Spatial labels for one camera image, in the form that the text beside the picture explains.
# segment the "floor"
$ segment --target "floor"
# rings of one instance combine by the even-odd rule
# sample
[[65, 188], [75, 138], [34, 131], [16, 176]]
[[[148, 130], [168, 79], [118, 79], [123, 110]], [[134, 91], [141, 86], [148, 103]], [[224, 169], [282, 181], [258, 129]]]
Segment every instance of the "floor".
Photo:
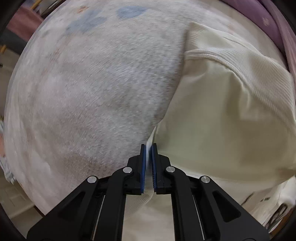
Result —
[[26, 237], [30, 228], [42, 217], [35, 210], [34, 204], [15, 182], [14, 185], [5, 180], [0, 168], [0, 203], [14, 226]]

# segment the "pink fabric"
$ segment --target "pink fabric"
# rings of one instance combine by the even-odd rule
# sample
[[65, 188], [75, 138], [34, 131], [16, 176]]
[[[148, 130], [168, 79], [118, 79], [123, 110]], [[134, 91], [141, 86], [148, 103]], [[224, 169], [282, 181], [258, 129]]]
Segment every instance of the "pink fabric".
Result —
[[21, 6], [9, 21], [7, 29], [28, 42], [42, 21], [43, 18], [37, 13]]
[[282, 15], [280, 10], [274, 5], [270, 0], [259, 0], [265, 8], [269, 11], [273, 19], [275, 20], [279, 31], [281, 33], [281, 38], [284, 43], [286, 58], [289, 66], [290, 73], [294, 78], [294, 84], [296, 85], [296, 36], [291, 29], [289, 23]]
[[275, 43], [281, 52], [284, 45], [276, 22], [270, 13], [257, 0], [221, 0], [245, 15], [254, 24], [261, 28]]

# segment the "blue stain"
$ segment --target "blue stain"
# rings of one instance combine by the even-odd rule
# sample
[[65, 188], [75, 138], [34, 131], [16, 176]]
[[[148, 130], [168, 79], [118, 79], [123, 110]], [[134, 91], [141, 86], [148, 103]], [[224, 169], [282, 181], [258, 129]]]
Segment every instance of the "blue stain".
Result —
[[86, 11], [79, 19], [71, 22], [66, 28], [66, 33], [74, 33], [80, 31], [81, 33], [85, 33], [93, 27], [98, 26], [99, 24], [104, 23], [107, 18], [106, 17], [96, 17], [100, 13], [98, 9], [89, 9]]
[[140, 6], [127, 6], [127, 7], [121, 7], [118, 9], [117, 15], [119, 18], [134, 18], [142, 13], [144, 13], [147, 10], [146, 7], [140, 7]]

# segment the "white fabric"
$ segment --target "white fabric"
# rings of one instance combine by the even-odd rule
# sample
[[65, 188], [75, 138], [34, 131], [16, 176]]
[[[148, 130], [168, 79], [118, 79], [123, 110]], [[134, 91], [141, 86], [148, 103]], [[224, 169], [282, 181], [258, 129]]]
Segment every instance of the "white fabric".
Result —
[[[179, 86], [148, 143], [153, 138], [159, 154], [186, 174], [210, 176], [266, 225], [296, 199], [295, 178], [281, 184], [295, 173], [293, 78], [249, 43], [201, 24], [191, 23], [186, 50]], [[125, 220], [125, 240], [145, 240], [142, 226], [172, 240], [171, 203], [154, 198]], [[164, 217], [170, 231], [150, 227]]]

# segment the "white garment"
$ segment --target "white garment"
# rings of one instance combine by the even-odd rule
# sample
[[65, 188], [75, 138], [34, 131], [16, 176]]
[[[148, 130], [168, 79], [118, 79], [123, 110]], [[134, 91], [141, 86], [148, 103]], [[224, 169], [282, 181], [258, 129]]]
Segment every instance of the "white garment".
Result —
[[[295, 178], [286, 181], [295, 173], [293, 78], [249, 43], [201, 24], [191, 23], [186, 50], [179, 86], [147, 143], [187, 175], [210, 176], [266, 226], [296, 199]], [[125, 220], [124, 240], [145, 240], [142, 226], [172, 240], [170, 206], [153, 196]], [[164, 223], [171, 230], [157, 231]]]

